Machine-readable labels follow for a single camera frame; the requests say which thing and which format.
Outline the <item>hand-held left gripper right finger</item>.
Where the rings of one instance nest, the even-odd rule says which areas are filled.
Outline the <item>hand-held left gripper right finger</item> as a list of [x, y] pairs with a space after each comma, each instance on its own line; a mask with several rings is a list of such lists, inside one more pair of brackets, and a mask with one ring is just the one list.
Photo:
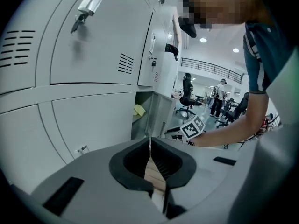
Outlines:
[[163, 213], [168, 219], [175, 218], [186, 209], [175, 203], [171, 190], [181, 188], [191, 180], [196, 171], [196, 161], [158, 138], [151, 138], [151, 158], [166, 183]]

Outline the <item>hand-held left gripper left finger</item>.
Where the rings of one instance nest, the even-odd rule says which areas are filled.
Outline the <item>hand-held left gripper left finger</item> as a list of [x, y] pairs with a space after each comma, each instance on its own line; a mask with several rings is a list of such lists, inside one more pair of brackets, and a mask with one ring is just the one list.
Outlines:
[[152, 192], [153, 184], [144, 179], [149, 159], [150, 140], [144, 138], [110, 159], [110, 174], [128, 190]]

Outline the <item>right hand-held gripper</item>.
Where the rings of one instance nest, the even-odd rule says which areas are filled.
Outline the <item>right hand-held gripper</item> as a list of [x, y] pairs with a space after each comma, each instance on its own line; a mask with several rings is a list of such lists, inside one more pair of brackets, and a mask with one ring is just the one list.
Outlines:
[[165, 138], [182, 141], [183, 144], [191, 145], [190, 140], [198, 137], [204, 132], [205, 123], [200, 119], [199, 115], [189, 118], [181, 126], [176, 126], [167, 130], [164, 134]]

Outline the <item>white metal locker cabinet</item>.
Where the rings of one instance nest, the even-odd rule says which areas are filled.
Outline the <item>white metal locker cabinet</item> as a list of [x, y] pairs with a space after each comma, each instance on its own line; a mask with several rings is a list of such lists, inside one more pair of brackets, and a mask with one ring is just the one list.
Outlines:
[[0, 21], [9, 184], [31, 193], [79, 156], [130, 140], [137, 95], [159, 88], [171, 20], [167, 0], [23, 0]]

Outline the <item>person's right forearm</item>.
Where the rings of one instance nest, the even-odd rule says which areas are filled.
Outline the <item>person's right forearm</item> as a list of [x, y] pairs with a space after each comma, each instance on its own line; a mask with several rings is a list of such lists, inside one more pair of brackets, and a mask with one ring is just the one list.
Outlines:
[[254, 118], [244, 115], [224, 128], [202, 133], [191, 139], [191, 142], [198, 147], [214, 147], [241, 142], [259, 130], [263, 119], [263, 116]]

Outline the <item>black office chair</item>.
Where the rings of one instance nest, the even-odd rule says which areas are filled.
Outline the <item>black office chair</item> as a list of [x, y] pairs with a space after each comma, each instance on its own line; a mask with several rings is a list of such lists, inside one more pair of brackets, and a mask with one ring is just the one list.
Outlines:
[[233, 123], [236, 121], [241, 114], [245, 114], [247, 107], [248, 107], [248, 99], [249, 99], [249, 93], [246, 92], [243, 95], [243, 98], [238, 106], [235, 107], [235, 109], [232, 111], [229, 108], [233, 107], [232, 102], [227, 102], [227, 106], [224, 109], [221, 109], [221, 114], [224, 116], [224, 121], [221, 121], [221, 119], [217, 119], [216, 122], [219, 122], [219, 124], [216, 126], [218, 129], [220, 126], [228, 126], [229, 122]]
[[202, 106], [202, 103], [199, 102], [199, 96], [197, 96], [196, 100], [191, 99], [192, 85], [191, 85], [191, 74], [185, 73], [183, 77], [183, 96], [179, 99], [180, 103], [186, 108], [179, 108], [175, 111], [178, 112], [186, 112], [187, 118], [189, 118], [189, 114], [195, 115], [191, 111], [194, 106]]

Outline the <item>yellow foam block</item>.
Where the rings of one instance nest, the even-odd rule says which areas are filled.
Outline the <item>yellow foam block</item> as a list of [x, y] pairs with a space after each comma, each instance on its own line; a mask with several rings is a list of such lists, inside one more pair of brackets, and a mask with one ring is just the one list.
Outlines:
[[139, 104], [134, 105], [133, 116], [143, 117], [146, 113], [146, 110]]

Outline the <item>black balcony railing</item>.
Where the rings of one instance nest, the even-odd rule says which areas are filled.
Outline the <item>black balcony railing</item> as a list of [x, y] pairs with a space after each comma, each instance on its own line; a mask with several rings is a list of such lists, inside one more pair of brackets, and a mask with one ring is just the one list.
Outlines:
[[210, 72], [216, 75], [220, 75], [225, 79], [233, 80], [238, 84], [242, 84], [243, 75], [240, 75], [232, 70], [226, 69], [224, 67], [212, 63], [207, 63], [200, 60], [189, 59], [189, 58], [181, 58], [181, 66]]

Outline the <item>black bag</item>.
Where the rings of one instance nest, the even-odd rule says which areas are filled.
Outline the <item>black bag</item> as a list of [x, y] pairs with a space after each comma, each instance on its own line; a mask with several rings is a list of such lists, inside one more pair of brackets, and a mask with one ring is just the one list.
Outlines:
[[178, 54], [179, 54], [178, 48], [176, 48], [175, 46], [167, 43], [165, 45], [165, 52], [172, 53], [174, 55], [175, 60], [178, 61]]

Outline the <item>person's teal shirt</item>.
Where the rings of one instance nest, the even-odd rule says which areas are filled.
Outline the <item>person's teal shirt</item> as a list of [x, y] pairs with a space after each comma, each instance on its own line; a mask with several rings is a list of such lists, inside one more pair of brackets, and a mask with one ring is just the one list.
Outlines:
[[249, 92], [265, 94], [292, 54], [289, 42], [276, 25], [245, 23], [243, 51], [249, 76]]

